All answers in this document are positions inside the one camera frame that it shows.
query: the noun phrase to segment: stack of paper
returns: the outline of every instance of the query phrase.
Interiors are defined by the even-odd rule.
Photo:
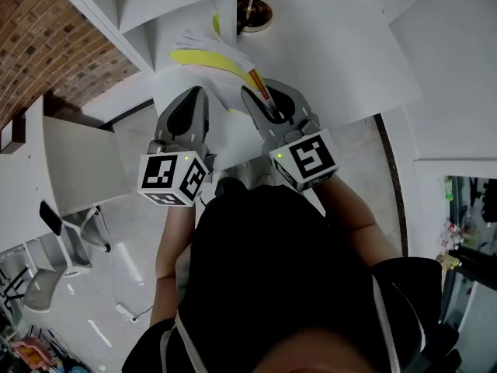
[[[221,40],[188,31],[174,44],[174,51],[169,56],[180,64],[189,65],[196,75],[202,77],[226,110],[249,114],[241,98],[241,89],[245,85],[269,110],[276,111],[269,90],[252,60]]]

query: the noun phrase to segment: lamp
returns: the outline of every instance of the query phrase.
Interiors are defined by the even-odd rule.
[[[262,0],[237,0],[237,34],[259,32],[273,19],[273,10]]]

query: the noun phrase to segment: brick wall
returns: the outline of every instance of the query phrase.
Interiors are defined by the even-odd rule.
[[[77,109],[137,71],[68,0],[0,0],[0,128],[49,90]]]

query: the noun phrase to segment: floor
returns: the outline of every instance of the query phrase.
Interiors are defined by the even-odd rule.
[[[156,121],[157,114],[152,106],[114,126],[131,189],[136,188],[139,158],[153,138]],[[371,117],[334,130],[332,139],[338,149],[336,160],[341,165],[340,177],[370,205],[380,227],[400,251],[394,190],[374,119]],[[203,197],[208,197],[209,192],[209,187],[205,188]],[[306,197],[317,205],[311,190],[306,191]],[[89,274],[61,280],[50,312],[26,311],[24,316],[36,326],[53,328],[61,342],[94,371],[118,372],[131,348],[148,328],[150,312],[131,323],[115,307],[120,303],[137,315],[151,306],[155,293],[155,254],[167,210],[154,206],[136,192],[104,204],[102,210],[114,246],[113,253],[93,253],[94,267]],[[198,216],[202,211],[199,203],[197,211]],[[142,279],[137,279],[124,263],[116,247],[120,242],[126,246]]]

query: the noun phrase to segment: white cube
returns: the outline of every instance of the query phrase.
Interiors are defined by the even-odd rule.
[[[193,206],[206,175],[195,151],[142,155],[137,191],[159,206]]]
[[[339,168],[332,157],[334,154],[332,137],[324,129],[275,149],[269,156],[291,186],[302,192],[332,178]]]

